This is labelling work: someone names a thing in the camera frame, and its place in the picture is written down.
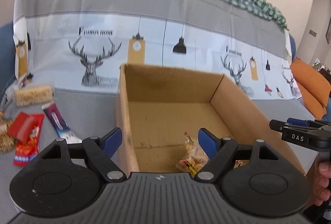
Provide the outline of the person's right hand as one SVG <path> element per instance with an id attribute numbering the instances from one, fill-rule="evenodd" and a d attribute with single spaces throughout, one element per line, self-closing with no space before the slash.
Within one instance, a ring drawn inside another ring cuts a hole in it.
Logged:
<path id="1" fill-rule="evenodd" d="M 321 206 L 330 198 L 330 162 L 323 161 L 320 156 L 317 156 L 314 162 L 314 182 L 311 192 L 311 202 L 316 206 Z"/>

